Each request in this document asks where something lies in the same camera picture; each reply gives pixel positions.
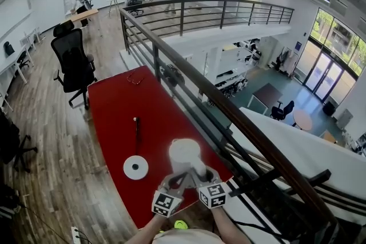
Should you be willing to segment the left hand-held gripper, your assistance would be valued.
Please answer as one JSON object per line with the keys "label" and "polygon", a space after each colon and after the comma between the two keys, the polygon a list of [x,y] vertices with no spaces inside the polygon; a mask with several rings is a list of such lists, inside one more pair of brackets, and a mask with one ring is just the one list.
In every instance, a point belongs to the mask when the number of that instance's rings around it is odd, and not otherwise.
{"label": "left hand-held gripper", "polygon": [[154,193],[152,212],[169,218],[184,201],[185,190],[193,188],[195,187],[189,172],[167,175]]}

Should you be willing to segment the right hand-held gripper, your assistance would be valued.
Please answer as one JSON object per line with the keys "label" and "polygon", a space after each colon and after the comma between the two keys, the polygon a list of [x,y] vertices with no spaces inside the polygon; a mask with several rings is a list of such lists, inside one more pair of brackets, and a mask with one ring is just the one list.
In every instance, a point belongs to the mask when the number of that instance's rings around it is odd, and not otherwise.
{"label": "right hand-held gripper", "polygon": [[208,209],[215,209],[226,204],[228,186],[221,180],[217,171],[207,166],[204,175],[199,175],[195,169],[190,169],[190,175],[199,200]]}

